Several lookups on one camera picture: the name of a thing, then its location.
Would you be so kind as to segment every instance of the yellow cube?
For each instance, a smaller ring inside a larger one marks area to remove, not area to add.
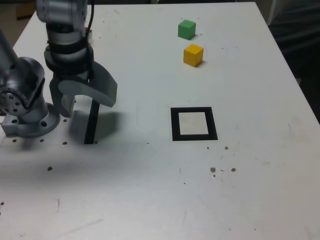
[[[193,67],[202,63],[204,57],[204,48],[195,44],[188,46],[183,53],[183,62]]]

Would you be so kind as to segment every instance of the green cube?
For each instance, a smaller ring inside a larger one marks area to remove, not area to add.
[[[178,26],[178,37],[190,40],[196,34],[196,23],[189,20],[180,22]]]

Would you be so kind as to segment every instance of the black square frame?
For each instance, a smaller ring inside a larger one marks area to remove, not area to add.
[[[179,113],[204,113],[208,134],[188,134],[181,135]],[[205,141],[218,140],[212,108],[209,107],[172,107],[171,108],[171,127],[173,141]]]

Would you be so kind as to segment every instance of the table surface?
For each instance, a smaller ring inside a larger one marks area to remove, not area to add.
[[[45,68],[50,102],[46,40],[34,15],[14,50]],[[118,83],[98,143],[83,145],[86,96],[43,137],[1,131],[0,239],[320,238],[320,127],[255,3],[100,5],[92,46]],[[218,140],[172,141],[173,107],[212,107]]]

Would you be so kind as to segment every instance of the white square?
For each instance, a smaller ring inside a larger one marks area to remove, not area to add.
[[[179,112],[181,135],[209,134],[204,112]]]

